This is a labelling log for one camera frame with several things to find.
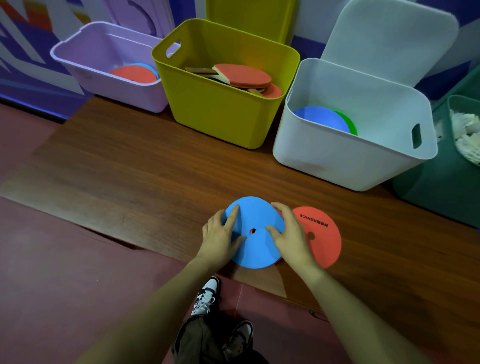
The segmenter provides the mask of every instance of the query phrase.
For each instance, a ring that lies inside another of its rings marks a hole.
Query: sneaker
[[[223,346],[223,354],[227,362],[244,353],[251,345],[253,325],[250,321],[242,321],[233,330],[230,341]]]
[[[217,277],[210,280],[198,292],[197,300],[193,306],[192,316],[208,315],[212,308],[218,307],[221,283]]]

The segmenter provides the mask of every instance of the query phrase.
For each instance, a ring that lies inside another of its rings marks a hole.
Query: wooden floor
[[[169,111],[153,115],[96,97],[0,195],[182,261],[195,256],[208,218],[240,197],[313,206],[342,234],[342,254],[329,268],[335,278],[416,344],[479,358],[478,232],[381,186],[356,193],[286,168],[272,155],[274,137],[275,128],[250,151],[186,128]],[[224,273],[320,309],[283,261]]]

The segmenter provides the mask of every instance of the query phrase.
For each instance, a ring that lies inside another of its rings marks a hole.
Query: left hand
[[[224,267],[235,255],[238,248],[245,242],[245,236],[239,236],[232,242],[232,231],[239,206],[236,205],[227,219],[225,225],[222,225],[222,216],[225,210],[218,211],[213,215],[208,223],[203,227],[204,242],[198,251],[196,259],[208,264],[209,268],[215,273]]]

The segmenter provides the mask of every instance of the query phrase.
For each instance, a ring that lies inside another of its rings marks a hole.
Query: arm
[[[140,312],[91,347],[76,364],[161,363],[197,292],[245,241],[245,237],[239,237],[231,243],[238,210],[238,206],[233,209],[225,226],[221,221],[224,210],[211,217],[203,227],[204,241],[196,258],[160,288]]]
[[[312,291],[355,364],[431,363],[315,262],[303,227],[288,206],[272,205],[282,212],[286,228],[283,234],[270,226],[267,230],[282,257]]]

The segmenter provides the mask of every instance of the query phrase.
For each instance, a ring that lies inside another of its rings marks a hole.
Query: forearm
[[[161,363],[195,294],[214,273],[205,262],[192,260],[153,295],[143,310],[95,344],[76,364]]]
[[[310,265],[299,268],[297,273],[312,291],[355,364],[431,363],[325,270]]]

